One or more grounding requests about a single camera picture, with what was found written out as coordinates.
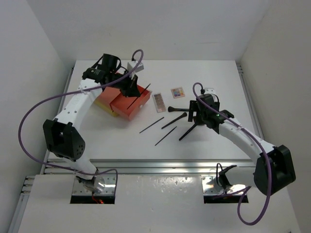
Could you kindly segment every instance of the small color palette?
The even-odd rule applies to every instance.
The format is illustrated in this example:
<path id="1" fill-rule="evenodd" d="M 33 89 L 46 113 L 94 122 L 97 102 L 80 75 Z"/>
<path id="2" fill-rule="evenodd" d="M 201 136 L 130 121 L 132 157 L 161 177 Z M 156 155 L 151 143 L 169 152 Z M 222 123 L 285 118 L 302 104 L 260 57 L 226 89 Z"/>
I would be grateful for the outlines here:
<path id="1" fill-rule="evenodd" d="M 154 102 L 155 102 L 156 111 L 158 113 L 165 112 L 166 111 L 166 107 L 165 107 L 165 104 L 164 104 L 164 101 L 163 101 L 161 93 L 153 94 L 152 97 L 153 97 Z"/>
<path id="2" fill-rule="evenodd" d="M 185 92 L 182 87 L 171 89 L 174 99 L 185 96 Z"/>

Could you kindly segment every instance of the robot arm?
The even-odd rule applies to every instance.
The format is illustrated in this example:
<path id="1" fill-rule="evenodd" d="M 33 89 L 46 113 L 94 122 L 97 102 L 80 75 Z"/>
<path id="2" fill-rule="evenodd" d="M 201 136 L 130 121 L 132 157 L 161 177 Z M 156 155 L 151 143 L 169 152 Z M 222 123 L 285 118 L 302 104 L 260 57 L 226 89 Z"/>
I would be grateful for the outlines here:
<path id="1" fill-rule="evenodd" d="M 85 173 L 96 173 L 96 167 L 90 162 L 87 154 L 84 154 L 85 141 L 78 133 L 83 118 L 88 112 L 94 100 L 103 92 L 98 88 L 91 91 L 84 91 L 93 87 L 99 87 L 119 79 L 122 74 L 116 73 L 118 70 L 118 57 L 104 54 L 102 63 L 97 62 L 93 67 L 88 68 L 82 76 L 78 87 L 81 93 L 73 95 L 66 107 L 53 119 L 46 120 L 43 124 L 44 136 L 49 151 L 57 157 L 63 158 L 71 168 Z M 128 68 L 132 69 L 137 61 L 128 63 Z M 141 63 L 135 72 L 143 70 Z M 126 97 L 140 97 L 137 87 L 137 75 L 132 73 L 131 77 L 112 85 Z M 77 173 L 82 181 L 90 181 L 93 176 Z"/>
<path id="2" fill-rule="evenodd" d="M 201 90 L 201 93 L 202 95 L 198 98 L 209 107 L 219 111 L 220 103 L 215 102 L 211 94 L 204 94 L 204 90 Z M 262 151 L 259 146 L 242 130 L 242 125 L 234 118 L 233 114 L 227 110 L 220 111 L 220 113 L 224 114 L 241 127 L 237 127 L 222 115 L 208 109 L 199 100 L 190 102 L 189 121 L 192 121 L 194 111 L 197 112 L 196 120 L 206 124 L 208 128 L 213 129 L 216 133 L 229 139 L 244 151 L 256 165 L 255 168 L 238 167 L 235 165 L 225 168 L 219 173 L 220 186 L 223 189 L 227 189 L 234 184 L 244 184 L 246 186 L 257 187 L 263 194 L 267 195 L 268 170 L 265 158 L 262 156 Z M 272 171 L 272 195 L 296 180 L 291 153 L 289 149 L 283 145 L 276 147 L 253 133 L 251 134 L 260 142 L 270 160 Z"/>

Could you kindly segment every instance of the metal frame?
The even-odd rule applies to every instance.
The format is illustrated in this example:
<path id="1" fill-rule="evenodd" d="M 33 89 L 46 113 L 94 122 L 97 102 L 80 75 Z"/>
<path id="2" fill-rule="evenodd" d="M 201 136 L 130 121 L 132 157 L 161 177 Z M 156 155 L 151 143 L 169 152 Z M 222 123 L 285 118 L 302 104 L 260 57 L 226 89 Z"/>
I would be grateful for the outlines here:
<path id="1" fill-rule="evenodd" d="M 67 82 L 64 88 L 64 93 L 67 92 L 68 86 L 73 73 L 72 68 L 67 78 Z M 255 128 L 255 134 L 260 138 L 264 139 L 263 133 L 260 128 L 260 123 L 254 108 L 254 104 L 249 93 L 249 88 L 244 80 L 243 69 L 240 65 L 237 65 L 239 76 L 241 79 L 242 87 L 244 90 L 246 102 L 249 108 L 249 113 L 252 118 L 252 122 Z M 63 108 L 65 98 L 61 98 L 61 102 L 58 108 L 59 113 Z M 44 162 L 51 164 L 58 164 L 66 166 L 65 162 L 61 159 L 49 159 L 49 151 L 45 153 Z M 187 161 L 176 161 L 176 160 L 91 160 L 91 162 L 99 168 L 99 171 L 104 171 L 110 168 L 116 168 L 119 174 L 197 174 L 203 177 L 215 177 L 216 164 L 221 163 L 223 167 L 230 166 L 232 164 L 241 167 L 255 166 L 251 160 L 187 160 Z M 42 166 L 40 174 L 69 174 L 72 173 L 68 170 Z M 9 228 L 9 233 L 17 233 L 19 226 L 26 208 L 26 204 L 30 195 L 34 176 L 26 177 L 25 183 L 20 194 L 20 198 L 12 218 L 12 222 Z"/>

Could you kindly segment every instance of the table surface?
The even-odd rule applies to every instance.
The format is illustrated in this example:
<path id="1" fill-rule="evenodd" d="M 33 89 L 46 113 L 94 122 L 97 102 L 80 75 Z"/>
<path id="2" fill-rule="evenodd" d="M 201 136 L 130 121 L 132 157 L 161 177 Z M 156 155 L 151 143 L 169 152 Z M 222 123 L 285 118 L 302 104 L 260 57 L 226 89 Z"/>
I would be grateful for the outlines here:
<path id="1" fill-rule="evenodd" d="M 68 91 L 77 89 L 82 73 L 94 62 L 76 62 Z M 192 85 L 201 82 L 205 87 L 215 89 L 221 102 L 221 110 L 231 111 L 244 127 L 254 132 L 234 61 L 143 61 L 143 63 L 145 69 L 138 73 L 138 84 L 146 87 L 151 83 L 148 89 L 153 93 L 162 93 L 166 107 L 188 108 L 189 101 L 195 99 Z M 126 66 L 127 61 L 123 61 L 122 64 Z M 185 97 L 173 98 L 171 89 L 177 87 L 183 87 Z M 71 96 L 66 97 L 64 106 L 70 98 Z M 157 113 L 152 98 L 132 121 L 112 117 L 93 104 L 79 132 L 86 142 L 85 153 L 91 159 L 249 159 L 229 140 L 206 126 L 196 127 L 181 142 L 178 141 L 179 137 L 193 125 L 187 122 L 187 117 L 161 130 L 162 126 L 179 115 L 180 112 Z M 139 134 L 161 117 L 164 119 Z M 155 147 L 156 142 L 174 126 L 177 128 Z M 57 157 L 54 154 L 49 155 L 49 159 L 55 158 Z"/>
<path id="2" fill-rule="evenodd" d="M 74 175 L 37 175 L 20 233 L 299 233 L 287 189 L 275 193 L 263 219 L 244 225 L 237 204 L 204 204 L 200 176 L 120 175 L 115 204 L 70 204 Z M 242 204 L 246 221 L 265 196 L 252 188 Z"/>

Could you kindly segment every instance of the open box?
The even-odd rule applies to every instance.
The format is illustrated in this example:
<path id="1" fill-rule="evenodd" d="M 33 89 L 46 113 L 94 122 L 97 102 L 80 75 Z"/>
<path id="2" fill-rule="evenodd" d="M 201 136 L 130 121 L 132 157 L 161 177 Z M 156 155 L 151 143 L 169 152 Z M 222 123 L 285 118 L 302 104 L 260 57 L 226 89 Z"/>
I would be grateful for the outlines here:
<path id="1" fill-rule="evenodd" d="M 140 93 L 145 89 L 139 85 L 137 87 Z M 151 91 L 145 90 L 132 106 L 127 109 L 137 97 L 125 97 L 120 93 L 120 90 L 106 87 L 104 92 L 96 98 L 95 104 L 115 117 L 120 115 L 125 119 L 132 120 L 148 101 L 150 95 Z"/>

